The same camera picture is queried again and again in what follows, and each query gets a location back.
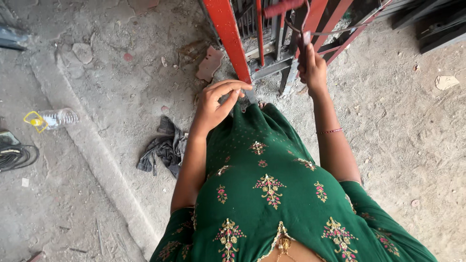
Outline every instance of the bracelet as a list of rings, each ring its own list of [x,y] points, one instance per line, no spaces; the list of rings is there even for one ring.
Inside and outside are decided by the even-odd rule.
[[[343,130],[343,128],[339,128],[339,129],[335,129],[335,130],[327,131],[327,132],[316,132],[316,134],[318,134],[318,135],[320,135],[320,134],[327,134],[327,133],[338,132],[338,131],[341,131],[341,130]]]

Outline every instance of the black cloth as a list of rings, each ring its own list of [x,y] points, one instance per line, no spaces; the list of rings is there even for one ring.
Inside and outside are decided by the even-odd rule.
[[[136,168],[142,171],[153,171],[157,175],[156,156],[162,158],[163,164],[168,167],[171,173],[178,178],[180,163],[185,154],[187,137],[173,122],[166,116],[160,119],[157,136],[147,147],[144,155],[141,156]]]

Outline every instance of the dusty floor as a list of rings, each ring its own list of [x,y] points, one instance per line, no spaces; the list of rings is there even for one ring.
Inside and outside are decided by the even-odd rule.
[[[200,61],[186,64],[181,56],[180,63],[176,51],[210,39],[197,2],[162,0],[136,15],[134,1],[126,0],[1,1],[17,26],[33,33],[28,51],[0,50],[1,114],[42,156],[33,167],[2,177],[0,261],[21,261],[42,248],[51,262],[99,261],[92,258],[99,253],[96,217],[108,257],[148,259],[168,221],[175,179],[160,162],[156,177],[135,167],[162,114],[188,130],[193,100],[206,85],[194,77]],[[412,33],[393,31],[386,22],[366,29],[329,66],[329,90],[368,192],[439,261],[462,261],[465,43],[419,55]],[[55,42],[63,45],[68,67]],[[74,43],[91,45],[89,64],[73,57]],[[123,59],[127,52],[131,62]],[[416,64],[420,70],[413,71]],[[461,86],[440,91],[436,76],[456,76]],[[227,57],[215,79],[226,77],[234,77]],[[300,84],[294,94],[278,97],[279,79],[258,81],[257,96],[283,112],[318,159],[312,101],[296,94]],[[22,122],[32,109],[63,106],[78,110],[82,122],[41,135]],[[31,179],[29,188],[21,187],[22,177]],[[418,207],[411,206],[415,199]]]

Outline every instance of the green embroidered dress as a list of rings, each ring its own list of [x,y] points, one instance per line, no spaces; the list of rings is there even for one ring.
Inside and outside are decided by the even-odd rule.
[[[236,104],[207,139],[197,203],[173,212],[151,262],[260,261],[280,234],[328,262],[437,261],[359,183],[316,166],[273,105]]]

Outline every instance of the plastic bottle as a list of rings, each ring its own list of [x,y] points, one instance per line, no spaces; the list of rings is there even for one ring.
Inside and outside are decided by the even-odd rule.
[[[28,116],[35,114],[35,118],[27,120]],[[26,123],[33,125],[40,133],[44,129],[57,129],[79,122],[79,116],[71,108],[63,108],[58,110],[44,110],[35,112],[32,111],[24,117]]]

